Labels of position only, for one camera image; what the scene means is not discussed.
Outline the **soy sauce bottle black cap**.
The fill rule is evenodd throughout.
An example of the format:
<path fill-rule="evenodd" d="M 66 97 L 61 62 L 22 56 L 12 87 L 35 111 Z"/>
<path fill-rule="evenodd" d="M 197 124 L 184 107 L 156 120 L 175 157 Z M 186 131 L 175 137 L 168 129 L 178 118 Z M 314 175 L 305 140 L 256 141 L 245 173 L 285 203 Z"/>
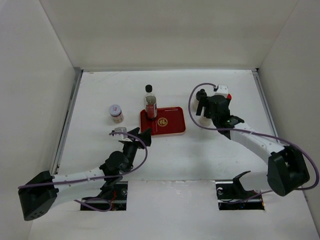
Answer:
<path fill-rule="evenodd" d="M 145 112 L 146 116 L 149 120 L 154 120 L 157 115 L 157 98 L 153 93 L 153 87 L 150 84 L 145 86 L 145 96 L 144 96 L 144 104 L 145 104 Z"/>

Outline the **salt grinder jar grey lid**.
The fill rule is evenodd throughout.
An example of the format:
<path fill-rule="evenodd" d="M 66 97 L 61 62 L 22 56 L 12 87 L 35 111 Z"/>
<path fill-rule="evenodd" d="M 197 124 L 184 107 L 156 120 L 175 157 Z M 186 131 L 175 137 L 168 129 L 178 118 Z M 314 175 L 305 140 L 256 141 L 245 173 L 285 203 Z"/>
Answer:
<path fill-rule="evenodd" d="M 205 116 L 201 116 L 199 119 L 199 123 L 202 126 L 208 127 L 212 124 L 212 120 L 210 118 L 205 117 Z"/>

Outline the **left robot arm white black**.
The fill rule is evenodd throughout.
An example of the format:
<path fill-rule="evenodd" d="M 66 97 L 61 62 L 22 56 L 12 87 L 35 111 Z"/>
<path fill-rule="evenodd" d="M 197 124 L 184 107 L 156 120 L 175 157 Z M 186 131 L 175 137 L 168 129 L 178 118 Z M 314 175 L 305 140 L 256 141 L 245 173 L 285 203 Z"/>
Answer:
<path fill-rule="evenodd" d="M 148 151 L 152 144 L 152 130 L 136 127 L 127 131 L 118 127 L 109 133 L 122 143 L 121 151 L 112 152 L 105 162 L 93 169 L 72 174 L 50 174 L 42 171 L 29 182 L 18 187 L 23 219 L 33 221 L 50 209 L 83 198 L 108 199 L 112 188 L 124 176 L 138 170 L 134 167 L 137 150 Z"/>

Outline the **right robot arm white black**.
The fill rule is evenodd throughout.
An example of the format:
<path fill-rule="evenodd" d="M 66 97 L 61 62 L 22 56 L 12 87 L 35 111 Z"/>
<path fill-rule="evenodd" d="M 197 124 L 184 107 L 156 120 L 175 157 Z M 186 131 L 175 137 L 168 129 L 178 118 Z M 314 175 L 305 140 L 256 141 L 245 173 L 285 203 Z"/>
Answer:
<path fill-rule="evenodd" d="M 255 132 L 243 119 L 230 114 L 231 96 L 200 94 L 196 115 L 210 119 L 217 131 L 249 149 L 267 164 L 263 179 L 279 196 L 286 196 L 310 180 L 303 153 L 291 143 L 271 141 L 273 136 Z"/>

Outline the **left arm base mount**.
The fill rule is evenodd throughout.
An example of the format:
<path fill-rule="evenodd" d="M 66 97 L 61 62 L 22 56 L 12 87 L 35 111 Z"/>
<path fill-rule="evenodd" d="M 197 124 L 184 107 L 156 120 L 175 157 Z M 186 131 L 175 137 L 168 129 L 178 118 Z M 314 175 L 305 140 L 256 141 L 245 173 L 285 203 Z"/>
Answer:
<path fill-rule="evenodd" d="M 81 211 L 126 211 L 128 196 L 128 182 L 120 181 L 102 196 L 82 198 Z"/>

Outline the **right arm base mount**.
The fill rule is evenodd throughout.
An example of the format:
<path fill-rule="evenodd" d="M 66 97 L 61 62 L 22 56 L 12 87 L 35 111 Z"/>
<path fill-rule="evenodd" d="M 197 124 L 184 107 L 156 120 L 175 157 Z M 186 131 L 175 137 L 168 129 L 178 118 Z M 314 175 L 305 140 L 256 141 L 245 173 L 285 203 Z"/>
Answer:
<path fill-rule="evenodd" d="M 241 177 L 248 174 L 245 171 L 233 179 L 217 180 L 215 182 L 218 209 L 220 211 L 244 211 L 244 210 L 265 210 L 262 196 L 255 196 L 260 193 L 256 190 L 245 190 L 240 183 Z"/>

